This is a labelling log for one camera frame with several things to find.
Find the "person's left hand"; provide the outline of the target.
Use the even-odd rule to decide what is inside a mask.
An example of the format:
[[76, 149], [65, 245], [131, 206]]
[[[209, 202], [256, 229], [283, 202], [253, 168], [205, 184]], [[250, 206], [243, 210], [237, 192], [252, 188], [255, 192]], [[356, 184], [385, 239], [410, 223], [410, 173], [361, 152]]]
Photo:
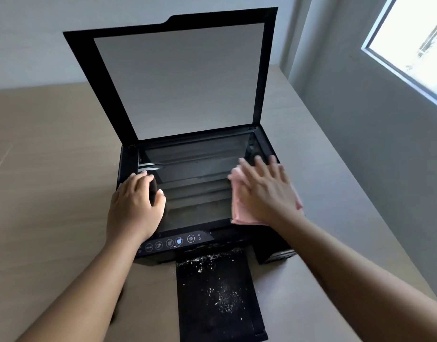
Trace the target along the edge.
[[146, 190], [135, 190], [136, 175], [132, 173], [120, 184], [126, 186], [123, 202], [113, 203], [113, 196], [111, 198], [106, 226], [106, 244], [140, 245], [155, 233], [160, 224], [155, 223], [151, 216], [154, 202], [150, 201], [149, 189], [155, 178], [152, 174], [148, 174]]

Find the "person's right forearm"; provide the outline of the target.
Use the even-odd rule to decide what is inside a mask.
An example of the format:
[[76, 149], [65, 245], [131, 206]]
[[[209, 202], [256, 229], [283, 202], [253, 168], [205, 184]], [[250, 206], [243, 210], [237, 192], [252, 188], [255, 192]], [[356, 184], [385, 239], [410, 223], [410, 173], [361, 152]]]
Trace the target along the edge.
[[298, 253], [363, 342], [437, 342], [437, 302], [296, 212], [268, 224]]

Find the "person's left forearm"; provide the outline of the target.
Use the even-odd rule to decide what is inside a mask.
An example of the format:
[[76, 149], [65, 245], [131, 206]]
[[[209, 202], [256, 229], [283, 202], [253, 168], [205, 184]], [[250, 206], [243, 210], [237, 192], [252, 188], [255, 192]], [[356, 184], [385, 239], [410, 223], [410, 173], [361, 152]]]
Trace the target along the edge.
[[103, 342], [141, 241], [106, 241], [85, 270], [15, 342]]

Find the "black printer scanner body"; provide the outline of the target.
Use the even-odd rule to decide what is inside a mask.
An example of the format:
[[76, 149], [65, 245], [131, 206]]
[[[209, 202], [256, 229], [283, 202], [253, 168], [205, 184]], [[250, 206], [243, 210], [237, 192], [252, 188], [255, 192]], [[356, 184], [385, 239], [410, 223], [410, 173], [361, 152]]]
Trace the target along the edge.
[[180, 262], [234, 247], [251, 245], [259, 264], [295, 255], [267, 226], [232, 223], [232, 187], [227, 178], [244, 158], [254, 165], [277, 156], [261, 127], [209, 131], [204, 135], [144, 141], [121, 147], [117, 186], [132, 173], [147, 171], [150, 202], [161, 189], [166, 196], [163, 218], [155, 233], [141, 244], [134, 263]]

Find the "black scanner lid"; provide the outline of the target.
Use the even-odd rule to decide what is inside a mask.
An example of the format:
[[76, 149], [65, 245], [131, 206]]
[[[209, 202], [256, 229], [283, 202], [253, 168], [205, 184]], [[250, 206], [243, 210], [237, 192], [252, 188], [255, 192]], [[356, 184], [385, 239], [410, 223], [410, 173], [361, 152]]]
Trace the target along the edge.
[[258, 126], [278, 7], [63, 33], [121, 144]]

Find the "white dust crumbs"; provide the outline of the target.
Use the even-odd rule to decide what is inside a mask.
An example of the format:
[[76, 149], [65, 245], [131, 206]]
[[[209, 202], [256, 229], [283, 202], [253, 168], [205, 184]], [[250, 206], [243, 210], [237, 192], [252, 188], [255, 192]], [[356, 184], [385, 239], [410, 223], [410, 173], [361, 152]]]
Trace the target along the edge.
[[176, 262], [179, 317], [193, 320], [237, 312], [244, 304], [247, 270], [241, 250]]

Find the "black printer output tray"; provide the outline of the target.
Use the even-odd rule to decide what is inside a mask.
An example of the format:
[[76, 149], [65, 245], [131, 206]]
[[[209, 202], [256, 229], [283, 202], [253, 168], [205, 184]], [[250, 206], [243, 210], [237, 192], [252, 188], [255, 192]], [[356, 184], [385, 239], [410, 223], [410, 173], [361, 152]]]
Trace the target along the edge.
[[176, 262], [180, 342], [268, 340], [245, 250]]

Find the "white framed window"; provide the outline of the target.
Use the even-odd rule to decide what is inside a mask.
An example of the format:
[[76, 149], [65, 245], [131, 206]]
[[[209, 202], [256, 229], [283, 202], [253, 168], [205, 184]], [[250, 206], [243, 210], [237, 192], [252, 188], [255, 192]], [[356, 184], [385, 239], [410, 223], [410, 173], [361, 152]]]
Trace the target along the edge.
[[437, 0], [385, 0], [361, 51], [437, 105]]

